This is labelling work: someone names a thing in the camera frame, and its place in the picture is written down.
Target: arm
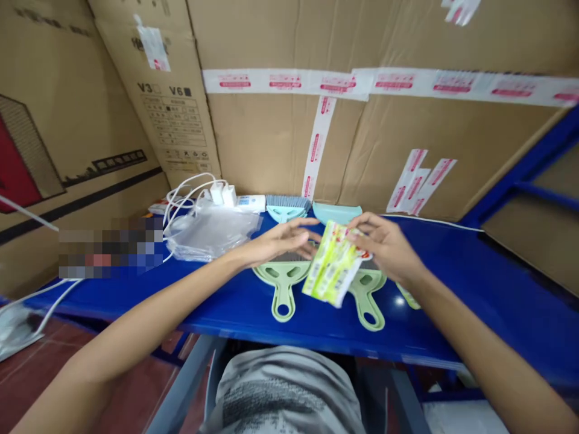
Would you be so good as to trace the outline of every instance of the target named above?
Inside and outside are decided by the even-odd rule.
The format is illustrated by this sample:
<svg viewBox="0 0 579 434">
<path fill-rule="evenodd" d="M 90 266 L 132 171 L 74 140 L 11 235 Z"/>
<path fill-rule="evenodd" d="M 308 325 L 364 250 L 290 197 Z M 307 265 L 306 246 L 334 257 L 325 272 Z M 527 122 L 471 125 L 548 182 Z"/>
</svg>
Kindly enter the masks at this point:
<svg viewBox="0 0 579 434">
<path fill-rule="evenodd" d="M 368 237 L 351 241 L 420 303 L 511 433 L 577 433 L 579 419 L 547 382 L 426 269 L 397 224 L 365 213 L 352 221 Z"/>
<path fill-rule="evenodd" d="M 234 275 L 289 250 L 311 259 L 308 239 L 320 237 L 298 226 L 318 223 L 296 219 L 278 225 L 129 310 L 69 359 L 12 434 L 88 431 L 109 402 L 116 381 Z"/>
</svg>

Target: person's right hand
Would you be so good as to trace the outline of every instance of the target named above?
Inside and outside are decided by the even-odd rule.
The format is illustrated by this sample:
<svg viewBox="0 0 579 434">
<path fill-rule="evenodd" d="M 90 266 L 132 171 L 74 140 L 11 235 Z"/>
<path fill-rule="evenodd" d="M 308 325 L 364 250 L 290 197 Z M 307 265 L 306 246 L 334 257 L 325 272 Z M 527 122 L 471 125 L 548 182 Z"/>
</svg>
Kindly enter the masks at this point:
<svg viewBox="0 0 579 434">
<path fill-rule="evenodd" d="M 356 246 L 372 253 L 378 268 L 402 286 L 426 272 L 426 267 L 396 223 L 365 212 L 354 218 L 348 228 L 358 228 L 368 235 L 350 232 L 347 237 Z"/>
</svg>

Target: hand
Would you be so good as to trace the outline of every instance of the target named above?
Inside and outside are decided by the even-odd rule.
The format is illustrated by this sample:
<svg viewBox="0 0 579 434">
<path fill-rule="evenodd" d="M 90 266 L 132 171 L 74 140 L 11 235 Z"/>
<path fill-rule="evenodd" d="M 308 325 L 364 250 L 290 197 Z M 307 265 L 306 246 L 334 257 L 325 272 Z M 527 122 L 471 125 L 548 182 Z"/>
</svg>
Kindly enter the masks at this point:
<svg viewBox="0 0 579 434">
<path fill-rule="evenodd" d="M 295 251 L 305 259 L 311 260 L 317 249 L 308 240 L 320 243 L 321 236 L 300 226 L 312 226 L 319 223 L 320 221 L 314 218 L 290 220 L 275 226 L 256 239 L 234 249 L 231 253 L 237 255 L 245 268 L 269 262 L 288 251 Z"/>
<path fill-rule="evenodd" d="M 366 212 L 353 219 L 348 227 L 356 227 L 368 235 L 357 236 L 350 232 L 348 239 L 361 249 L 373 253 L 378 268 L 402 286 L 427 271 L 396 223 Z"/>
</svg>

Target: person's left hand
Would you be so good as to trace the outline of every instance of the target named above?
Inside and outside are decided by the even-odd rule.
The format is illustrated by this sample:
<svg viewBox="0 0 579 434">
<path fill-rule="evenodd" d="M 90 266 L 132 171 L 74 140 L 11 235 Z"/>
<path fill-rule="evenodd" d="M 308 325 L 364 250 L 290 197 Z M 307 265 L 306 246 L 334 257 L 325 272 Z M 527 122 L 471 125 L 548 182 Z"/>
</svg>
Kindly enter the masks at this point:
<svg viewBox="0 0 579 434">
<path fill-rule="evenodd" d="M 317 225 L 319 222 L 315 218 L 290 220 L 235 248 L 230 253 L 236 255 L 246 268 L 269 262 L 288 251 L 295 251 L 306 260 L 311 260 L 317 249 L 309 243 L 309 240 L 320 243 L 321 236 L 300 226 Z"/>
</svg>

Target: blue metal shelf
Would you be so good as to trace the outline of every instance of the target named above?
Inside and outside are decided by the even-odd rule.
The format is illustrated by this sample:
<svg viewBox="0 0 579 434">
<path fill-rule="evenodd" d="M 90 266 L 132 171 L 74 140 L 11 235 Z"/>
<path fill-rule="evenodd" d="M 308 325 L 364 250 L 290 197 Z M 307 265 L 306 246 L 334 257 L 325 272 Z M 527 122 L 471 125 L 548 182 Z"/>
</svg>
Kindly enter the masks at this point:
<svg viewBox="0 0 579 434">
<path fill-rule="evenodd" d="M 571 110 L 460 221 L 480 228 L 516 194 L 525 192 L 577 210 L 577 201 L 532 185 L 532 181 L 579 141 L 579 106 Z"/>
</svg>

